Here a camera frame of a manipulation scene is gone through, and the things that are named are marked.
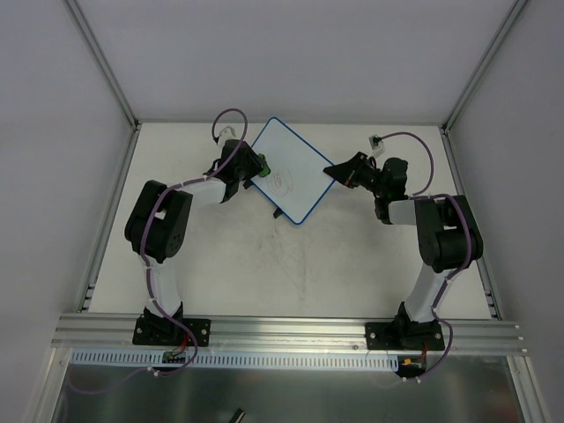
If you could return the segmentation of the green bone shaped eraser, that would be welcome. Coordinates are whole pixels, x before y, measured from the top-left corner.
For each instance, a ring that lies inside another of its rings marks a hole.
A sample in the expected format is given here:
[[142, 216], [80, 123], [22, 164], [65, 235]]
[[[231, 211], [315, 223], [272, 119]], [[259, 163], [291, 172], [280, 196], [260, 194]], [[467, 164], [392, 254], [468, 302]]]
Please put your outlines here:
[[257, 157], [259, 159], [259, 164], [261, 165], [261, 170], [258, 173], [258, 177], [259, 178], [265, 178], [266, 176], [268, 176], [271, 173], [271, 169], [268, 165], [268, 162], [267, 162], [265, 156], [262, 153], [258, 153]]

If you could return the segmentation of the blue framed whiteboard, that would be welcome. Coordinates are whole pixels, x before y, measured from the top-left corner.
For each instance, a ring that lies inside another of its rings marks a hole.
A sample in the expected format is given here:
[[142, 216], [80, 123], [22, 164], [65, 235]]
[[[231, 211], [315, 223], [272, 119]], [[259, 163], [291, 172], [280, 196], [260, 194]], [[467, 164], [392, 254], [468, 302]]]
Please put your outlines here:
[[273, 116], [251, 145], [270, 169], [251, 183], [296, 226], [302, 224], [334, 180], [324, 173], [332, 162], [286, 123]]

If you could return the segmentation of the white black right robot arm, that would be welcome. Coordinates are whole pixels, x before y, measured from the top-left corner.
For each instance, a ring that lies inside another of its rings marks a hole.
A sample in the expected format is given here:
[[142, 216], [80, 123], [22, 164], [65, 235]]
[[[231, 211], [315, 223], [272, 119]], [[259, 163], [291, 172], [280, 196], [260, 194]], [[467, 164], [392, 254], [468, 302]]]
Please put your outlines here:
[[481, 258], [483, 241], [466, 197], [406, 195], [408, 163], [391, 158], [381, 168], [362, 152], [323, 172], [341, 185], [362, 187], [375, 198], [375, 215], [386, 225], [414, 226], [422, 268], [396, 316], [375, 333], [378, 341], [414, 348], [439, 324], [438, 308], [449, 284]]

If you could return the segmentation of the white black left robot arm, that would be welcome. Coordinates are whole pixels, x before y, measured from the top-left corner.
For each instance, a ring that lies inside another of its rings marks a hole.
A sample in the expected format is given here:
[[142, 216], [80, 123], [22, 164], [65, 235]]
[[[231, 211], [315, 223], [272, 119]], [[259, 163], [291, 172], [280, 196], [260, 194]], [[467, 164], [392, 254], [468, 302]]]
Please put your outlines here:
[[145, 268], [148, 301], [145, 317], [157, 318], [153, 333], [166, 344], [182, 338], [183, 305], [175, 266], [192, 212], [229, 201], [241, 184], [270, 173], [267, 159], [245, 141], [228, 139], [211, 168], [186, 182], [167, 186], [150, 180], [142, 188], [127, 220], [124, 236]]

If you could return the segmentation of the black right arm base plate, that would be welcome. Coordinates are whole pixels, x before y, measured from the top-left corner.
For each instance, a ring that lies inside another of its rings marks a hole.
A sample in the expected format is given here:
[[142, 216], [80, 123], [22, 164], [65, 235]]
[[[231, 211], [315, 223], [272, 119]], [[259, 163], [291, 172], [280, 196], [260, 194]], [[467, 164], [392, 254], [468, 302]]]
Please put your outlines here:
[[368, 322], [364, 326], [368, 350], [428, 351], [445, 349], [441, 325], [427, 323]]

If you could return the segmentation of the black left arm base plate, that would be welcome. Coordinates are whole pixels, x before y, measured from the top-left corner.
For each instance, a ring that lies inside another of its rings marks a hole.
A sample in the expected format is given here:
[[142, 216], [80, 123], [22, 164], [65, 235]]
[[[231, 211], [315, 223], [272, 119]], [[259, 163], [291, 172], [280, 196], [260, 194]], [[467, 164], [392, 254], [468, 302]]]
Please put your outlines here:
[[[180, 322], [194, 335], [198, 347], [207, 347], [209, 345], [211, 320], [182, 317]], [[141, 315], [136, 321], [132, 336], [132, 344], [149, 346], [179, 346], [185, 338], [188, 339], [188, 346], [194, 345], [192, 338], [184, 329], [174, 323], [171, 323], [166, 318], [152, 318], [147, 315]]]

